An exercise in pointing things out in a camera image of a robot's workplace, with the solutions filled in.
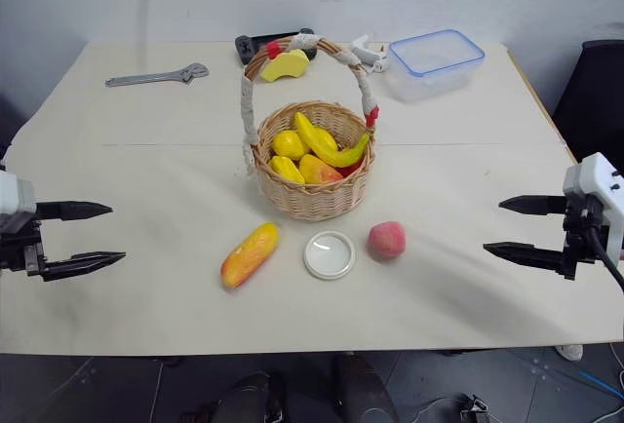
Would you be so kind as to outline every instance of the jar lid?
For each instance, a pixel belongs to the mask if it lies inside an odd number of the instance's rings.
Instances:
[[[353,242],[337,231],[322,231],[308,241],[303,260],[308,271],[323,280],[344,277],[355,263]]]

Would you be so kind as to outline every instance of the toy mango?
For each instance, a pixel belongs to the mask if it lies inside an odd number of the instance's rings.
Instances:
[[[269,166],[275,173],[288,181],[298,182],[299,184],[305,183],[305,179],[303,179],[299,169],[294,165],[293,160],[290,158],[275,155],[271,158]]]
[[[299,160],[310,152],[310,147],[303,143],[296,131],[281,131],[273,138],[271,148],[280,157],[288,157],[292,160]]]
[[[316,133],[321,137],[322,140],[326,142],[327,145],[331,147],[331,149],[333,150],[338,149],[338,144],[335,143],[333,136],[326,129],[319,128],[319,127],[315,127],[314,129],[316,129]]]
[[[273,223],[258,226],[236,247],[221,265],[221,280],[228,288],[236,288],[277,248],[280,231]]]
[[[342,179],[342,174],[312,155],[303,155],[299,171],[308,184],[326,184]]]
[[[264,70],[260,73],[260,77],[267,82],[275,82],[285,75],[300,77],[301,74],[305,72],[309,63],[310,59],[308,59],[308,56],[306,56],[302,50],[279,53],[266,64]]]
[[[369,139],[371,138],[368,134],[363,134],[355,147],[338,151],[332,149],[319,136],[310,120],[300,111],[294,114],[294,123],[301,140],[303,140],[321,160],[337,168],[350,167],[354,163],[357,163],[360,158],[362,158],[367,144],[369,143]]]

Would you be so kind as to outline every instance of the white cable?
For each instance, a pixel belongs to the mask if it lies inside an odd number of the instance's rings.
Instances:
[[[608,348],[611,349],[611,353],[613,354],[613,358],[617,361],[617,363],[620,365],[620,369],[624,370],[624,365],[622,364],[622,361],[620,360],[620,357],[617,356],[617,353],[615,353],[615,348],[613,347],[612,343],[608,344]]]
[[[427,406],[425,406],[422,410],[418,411],[418,413],[416,413],[416,417],[411,420],[410,423],[417,423],[418,420],[420,420],[420,417],[425,414],[427,411],[429,411],[431,408],[433,408],[434,406],[436,406],[437,404],[439,404],[440,402],[444,402],[444,401],[452,401],[452,402],[457,402],[459,404],[463,404],[463,401],[459,401],[458,399],[454,399],[453,397],[440,397],[439,399],[434,400],[433,402],[431,402],[430,404],[428,404]],[[492,418],[494,421],[496,421],[497,423],[503,423],[500,418],[498,418],[497,416],[492,415],[491,413],[487,413],[487,415]]]
[[[624,364],[622,364],[622,360],[620,360],[620,357],[618,357],[617,353],[615,353],[615,348],[613,347],[612,343],[608,344],[608,348],[611,349],[611,354],[613,355],[613,358],[620,365],[620,373],[617,377],[620,381],[620,387],[622,388],[622,390],[624,390],[624,380],[622,379],[624,377]],[[617,410],[612,411],[611,413],[607,413],[606,415],[596,418],[594,421],[592,421],[592,423],[600,423],[601,421],[607,420],[607,418],[610,418],[611,416],[619,415],[622,411],[624,411],[624,405],[620,406]]]
[[[601,416],[600,418],[595,419],[594,421],[592,421],[592,423],[600,423],[601,421],[605,421],[607,418],[610,418],[611,416],[615,416],[619,414],[622,410],[624,410],[624,406],[620,406],[617,410],[612,411],[611,413],[608,413],[606,415]]]
[[[85,367],[87,367],[93,361],[93,359],[94,359],[94,357],[90,357],[87,360],[85,360],[85,362],[82,363],[78,367],[78,369],[76,369],[71,376],[69,376],[67,379],[65,379],[65,381],[62,384],[60,384],[54,391],[52,391],[48,395],[42,397],[35,404],[29,406],[28,408],[24,408],[24,409],[20,410],[19,412],[14,413],[11,418],[7,419],[6,423],[12,423],[14,421],[17,421],[21,416],[23,416],[28,411],[32,410],[33,408],[36,408],[37,406],[43,404],[44,402],[46,402],[49,399],[51,399],[52,397],[54,397],[56,394],[62,392],[67,386],[69,386],[69,384],[72,383],[72,381],[76,378],[76,376],[78,376],[85,369]]]
[[[158,368],[158,378],[156,379],[156,389],[154,389],[154,398],[152,399],[152,407],[149,410],[149,423],[154,422],[154,412],[156,411],[156,403],[158,402],[158,394],[160,393],[160,381],[163,377],[163,362],[160,362]]]
[[[431,402],[430,404],[425,406],[422,410],[420,410],[418,413],[416,413],[416,417],[413,420],[411,420],[410,423],[417,423],[417,421],[420,419],[420,417],[424,413],[426,413],[430,408],[433,408],[434,406],[436,406],[440,402],[447,401],[449,399],[450,399],[450,397],[440,397],[439,399],[434,400],[433,402]]]

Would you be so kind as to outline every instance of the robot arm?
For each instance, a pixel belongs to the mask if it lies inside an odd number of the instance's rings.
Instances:
[[[25,270],[48,282],[87,274],[125,257],[124,252],[86,252],[48,262],[39,227],[42,220],[79,220],[112,212],[91,202],[35,202],[29,181],[0,171],[0,269]]]
[[[484,248],[517,264],[554,270],[574,280],[577,262],[601,260],[624,291],[617,270],[624,240],[624,178],[601,153],[567,170],[563,196],[519,196],[499,207],[514,212],[565,215],[564,250],[540,250],[522,243],[491,243]]]

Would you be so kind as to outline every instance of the floor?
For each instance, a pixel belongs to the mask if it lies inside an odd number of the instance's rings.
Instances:
[[[616,345],[624,357],[624,345]],[[431,401],[449,397],[419,423],[458,422],[454,399],[476,394],[503,423],[591,422],[620,404],[579,376],[581,369],[619,389],[608,346],[585,347],[579,364],[551,348],[486,350],[447,356],[433,351],[365,352],[409,423]],[[185,357],[166,360],[156,423],[217,399],[259,369],[281,370],[292,422],[338,422],[329,399],[332,353]],[[160,363],[137,358],[0,356],[0,421],[147,422]],[[75,377],[67,380],[72,374]]]

